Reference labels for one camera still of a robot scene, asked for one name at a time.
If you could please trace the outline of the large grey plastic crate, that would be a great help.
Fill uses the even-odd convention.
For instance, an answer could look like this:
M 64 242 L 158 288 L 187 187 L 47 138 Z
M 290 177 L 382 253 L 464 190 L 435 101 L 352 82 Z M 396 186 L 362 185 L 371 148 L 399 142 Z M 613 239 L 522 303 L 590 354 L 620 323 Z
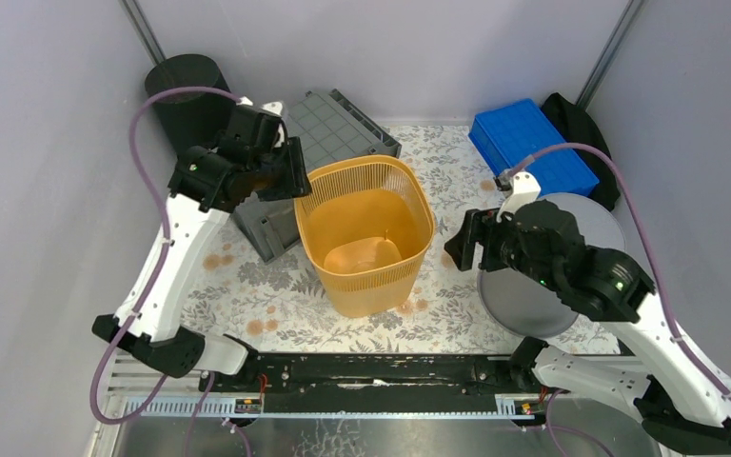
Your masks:
M 339 90 L 309 92 L 288 109 L 290 135 L 300 138 L 306 170 L 373 154 L 400 156 L 401 144 Z M 261 260 L 270 263 L 300 242 L 293 203 L 252 195 L 232 214 Z

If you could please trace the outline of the yellow slatted waste bin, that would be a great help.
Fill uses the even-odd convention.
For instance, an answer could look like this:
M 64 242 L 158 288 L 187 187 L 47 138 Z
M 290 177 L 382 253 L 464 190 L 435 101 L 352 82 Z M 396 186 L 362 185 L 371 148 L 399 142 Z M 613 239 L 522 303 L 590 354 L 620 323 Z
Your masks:
M 360 318 L 395 308 L 414 287 L 435 221 L 412 169 L 375 154 L 312 171 L 295 200 L 308 259 L 333 308 Z

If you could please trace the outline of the grey plastic waste bin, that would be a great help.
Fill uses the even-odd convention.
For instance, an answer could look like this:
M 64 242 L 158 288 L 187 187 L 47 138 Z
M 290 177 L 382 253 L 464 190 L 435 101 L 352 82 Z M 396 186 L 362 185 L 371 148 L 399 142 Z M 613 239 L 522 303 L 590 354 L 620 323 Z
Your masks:
M 626 250 L 621 225 L 601 204 L 563 192 L 547 194 L 543 199 L 575 216 L 588 245 Z M 543 340 L 555 337 L 569 330 L 579 318 L 554 292 L 510 268 L 480 271 L 477 289 L 492 319 L 517 336 Z

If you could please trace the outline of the blue plastic divided crate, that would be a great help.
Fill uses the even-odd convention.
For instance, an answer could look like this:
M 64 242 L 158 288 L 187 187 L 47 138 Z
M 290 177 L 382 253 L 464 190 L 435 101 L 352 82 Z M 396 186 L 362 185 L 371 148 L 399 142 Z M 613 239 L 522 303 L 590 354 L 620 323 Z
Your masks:
M 564 142 L 531 99 L 476 114 L 468 137 L 496 175 L 540 149 Z M 573 149 L 552 152 L 526 170 L 537 179 L 542 195 L 573 193 L 587 197 L 600 183 Z

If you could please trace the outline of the black plastic waste bin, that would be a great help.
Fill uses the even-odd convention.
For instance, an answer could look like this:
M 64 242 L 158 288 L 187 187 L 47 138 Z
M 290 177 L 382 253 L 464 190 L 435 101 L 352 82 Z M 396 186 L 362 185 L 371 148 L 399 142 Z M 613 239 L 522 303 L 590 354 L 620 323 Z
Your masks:
M 229 90 L 226 79 L 211 58 L 202 54 L 180 54 L 164 60 L 146 76 L 149 97 L 167 89 L 208 87 Z M 235 103 L 223 96 L 194 92 L 180 93 L 153 106 L 163 131 L 176 154 L 201 146 L 211 149 L 225 131 Z

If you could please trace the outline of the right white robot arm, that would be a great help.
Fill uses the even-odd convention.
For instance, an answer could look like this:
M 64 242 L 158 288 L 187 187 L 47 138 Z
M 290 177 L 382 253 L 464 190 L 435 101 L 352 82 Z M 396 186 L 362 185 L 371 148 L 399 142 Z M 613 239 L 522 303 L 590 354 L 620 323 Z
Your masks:
M 643 366 L 606 367 L 526 337 L 507 368 L 512 387 L 565 389 L 623 412 L 678 453 L 731 455 L 731 377 L 687 355 L 690 338 L 670 326 L 651 277 L 627 253 L 588 245 L 572 213 L 546 200 L 511 213 L 471 209 L 445 251 L 461 271 L 511 269 L 554 292 Z

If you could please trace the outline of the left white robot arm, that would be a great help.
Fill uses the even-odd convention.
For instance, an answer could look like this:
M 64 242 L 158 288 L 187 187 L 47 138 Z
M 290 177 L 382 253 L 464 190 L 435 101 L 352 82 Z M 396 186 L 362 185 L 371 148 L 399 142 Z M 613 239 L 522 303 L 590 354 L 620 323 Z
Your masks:
M 237 206 L 251 195 L 274 201 L 310 194 L 300 140 L 288 136 L 285 112 L 281 102 L 255 107 L 244 100 L 214 149 L 179 154 L 168 182 L 168 219 L 126 301 L 95 318 L 95 336 L 172 378 L 216 371 L 233 390 L 254 385 L 250 347 L 186 328 L 182 311 L 210 242 Z

